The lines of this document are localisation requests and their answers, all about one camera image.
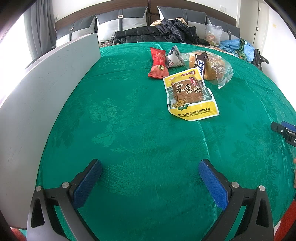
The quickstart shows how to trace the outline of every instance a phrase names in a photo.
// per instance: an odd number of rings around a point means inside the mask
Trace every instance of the pillow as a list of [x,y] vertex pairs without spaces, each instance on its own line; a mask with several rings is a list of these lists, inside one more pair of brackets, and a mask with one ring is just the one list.
[[98,14],[99,42],[111,39],[115,31],[147,26],[146,12],[148,7],[131,7]]
[[240,29],[221,20],[207,16],[207,24],[221,26],[223,29],[220,41],[239,39]]
[[174,7],[157,7],[160,20],[183,18],[189,27],[196,27],[196,34],[199,38],[205,39],[205,12],[197,12],[188,9]]
[[96,16],[82,18],[57,31],[57,47],[79,37],[95,32]]

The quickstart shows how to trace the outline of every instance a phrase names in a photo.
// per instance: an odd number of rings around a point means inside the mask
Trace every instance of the black jacket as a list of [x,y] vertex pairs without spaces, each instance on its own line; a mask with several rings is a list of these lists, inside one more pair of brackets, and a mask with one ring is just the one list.
[[199,39],[195,27],[188,27],[178,19],[163,19],[156,26],[145,26],[118,31],[114,34],[114,43],[137,42],[183,42],[187,44],[210,44],[204,39]]

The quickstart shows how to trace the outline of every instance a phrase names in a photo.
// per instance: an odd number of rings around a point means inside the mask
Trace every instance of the blue gripper pad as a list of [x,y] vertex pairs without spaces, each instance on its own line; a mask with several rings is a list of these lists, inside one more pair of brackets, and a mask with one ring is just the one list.
[[199,163],[198,171],[216,205],[225,210],[228,205],[228,193],[215,173],[204,161]]
[[74,209],[83,207],[94,185],[102,173],[102,163],[97,160],[89,172],[84,176],[75,191],[73,192],[72,205]]
[[288,122],[285,122],[285,121],[282,121],[281,122],[281,125],[288,128],[289,130],[293,131],[293,132],[296,132],[296,126],[288,123]]

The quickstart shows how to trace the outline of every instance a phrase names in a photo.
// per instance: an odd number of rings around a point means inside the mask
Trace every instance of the red snack package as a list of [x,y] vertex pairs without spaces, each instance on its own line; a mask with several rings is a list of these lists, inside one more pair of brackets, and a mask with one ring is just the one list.
[[153,65],[148,77],[162,79],[169,76],[168,68],[165,65],[165,50],[150,47]]

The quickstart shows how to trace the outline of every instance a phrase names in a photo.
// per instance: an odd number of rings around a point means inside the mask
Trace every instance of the gray curtain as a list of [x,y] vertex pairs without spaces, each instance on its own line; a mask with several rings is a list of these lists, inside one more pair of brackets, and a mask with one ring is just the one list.
[[56,45],[52,0],[37,0],[25,13],[25,31],[32,59]]

